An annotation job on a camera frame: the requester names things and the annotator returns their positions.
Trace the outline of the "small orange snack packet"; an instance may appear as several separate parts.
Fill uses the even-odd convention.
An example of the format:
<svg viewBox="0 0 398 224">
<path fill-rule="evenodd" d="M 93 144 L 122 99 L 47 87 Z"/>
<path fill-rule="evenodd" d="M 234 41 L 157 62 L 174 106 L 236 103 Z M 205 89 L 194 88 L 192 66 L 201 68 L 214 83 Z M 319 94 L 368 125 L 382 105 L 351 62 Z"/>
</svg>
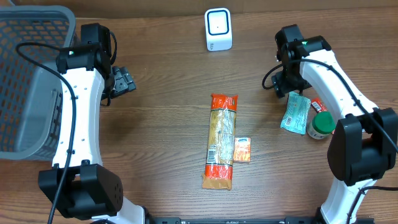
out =
<svg viewBox="0 0 398 224">
<path fill-rule="evenodd" d="M 251 138 L 235 138 L 233 161 L 246 163 L 251 161 Z"/>
</svg>

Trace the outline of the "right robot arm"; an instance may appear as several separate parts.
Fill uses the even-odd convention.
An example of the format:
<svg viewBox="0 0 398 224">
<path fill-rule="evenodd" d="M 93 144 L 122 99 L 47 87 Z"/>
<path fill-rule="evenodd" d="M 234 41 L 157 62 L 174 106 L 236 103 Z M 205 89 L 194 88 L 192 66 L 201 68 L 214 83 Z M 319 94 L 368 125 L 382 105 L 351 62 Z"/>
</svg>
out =
<svg viewBox="0 0 398 224">
<path fill-rule="evenodd" d="M 275 36 L 282 71 L 272 77 L 279 98 L 312 87 L 332 115 L 335 132 L 327 151 L 334 180 L 312 223 L 357 223 L 368 190 L 396 163 L 397 113 L 367 99 L 339 66 L 322 37 Z"/>
</svg>

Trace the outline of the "teal tissue packet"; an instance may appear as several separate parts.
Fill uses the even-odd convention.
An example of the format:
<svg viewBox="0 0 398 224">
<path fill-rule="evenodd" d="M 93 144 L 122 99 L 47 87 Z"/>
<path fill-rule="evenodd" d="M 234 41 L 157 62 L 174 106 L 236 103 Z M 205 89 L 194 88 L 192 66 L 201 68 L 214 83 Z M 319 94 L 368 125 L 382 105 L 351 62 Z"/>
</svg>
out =
<svg viewBox="0 0 398 224">
<path fill-rule="evenodd" d="M 310 99 L 291 91 L 280 127 L 290 132 L 304 135 L 306 133 Z"/>
</svg>

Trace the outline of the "green lid jar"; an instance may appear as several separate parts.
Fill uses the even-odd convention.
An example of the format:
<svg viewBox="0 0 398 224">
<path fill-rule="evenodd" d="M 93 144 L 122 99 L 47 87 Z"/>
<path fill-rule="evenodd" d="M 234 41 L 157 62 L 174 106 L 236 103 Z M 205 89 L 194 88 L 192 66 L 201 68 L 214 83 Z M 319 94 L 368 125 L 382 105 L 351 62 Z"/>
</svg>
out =
<svg viewBox="0 0 398 224">
<path fill-rule="evenodd" d="M 307 133 L 314 139 L 325 139 L 335 130 L 336 124 L 329 111 L 318 113 L 308 124 Z"/>
</svg>

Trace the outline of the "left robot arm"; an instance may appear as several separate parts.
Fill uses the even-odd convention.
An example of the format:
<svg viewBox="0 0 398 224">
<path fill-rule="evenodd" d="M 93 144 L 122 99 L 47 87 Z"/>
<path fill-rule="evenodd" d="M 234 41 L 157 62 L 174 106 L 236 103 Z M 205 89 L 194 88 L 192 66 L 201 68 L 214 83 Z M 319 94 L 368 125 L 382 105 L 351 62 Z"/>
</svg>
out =
<svg viewBox="0 0 398 224">
<path fill-rule="evenodd" d="M 103 167 L 99 113 L 111 76 L 111 50 L 102 44 L 63 48 L 56 58 L 62 79 L 62 118 L 52 168 L 39 187 L 65 218 L 95 223 L 146 223 L 146 211 L 123 195 L 121 179 Z"/>
</svg>

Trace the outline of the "orange spaghetti package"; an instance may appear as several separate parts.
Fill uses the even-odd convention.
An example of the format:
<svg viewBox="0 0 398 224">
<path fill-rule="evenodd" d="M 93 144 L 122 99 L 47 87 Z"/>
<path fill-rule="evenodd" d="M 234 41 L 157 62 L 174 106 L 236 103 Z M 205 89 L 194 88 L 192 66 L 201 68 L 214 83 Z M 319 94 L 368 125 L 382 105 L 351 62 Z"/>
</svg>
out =
<svg viewBox="0 0 398 224">
<path fill-rule="evenodd" d="M 232 189 L 237 102 L 237 95 L 211 95 L 204 189 Z"/>
</svg>

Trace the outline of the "red stick snack packet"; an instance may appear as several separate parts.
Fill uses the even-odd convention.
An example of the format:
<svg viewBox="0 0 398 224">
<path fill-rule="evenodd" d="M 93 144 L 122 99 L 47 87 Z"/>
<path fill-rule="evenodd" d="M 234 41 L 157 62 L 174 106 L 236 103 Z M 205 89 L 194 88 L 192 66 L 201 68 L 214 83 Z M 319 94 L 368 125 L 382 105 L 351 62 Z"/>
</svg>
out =
<svg viewBox="0 0 398 224">
<path fill-rule="evenodd" d="M 319 98 L 312 99 L 311 100 L 311 106 L 315 109 L 315 111 L 317 113 L 328 111 L 326 106 L 323 104 L 323 102 Z"/>
</svg>

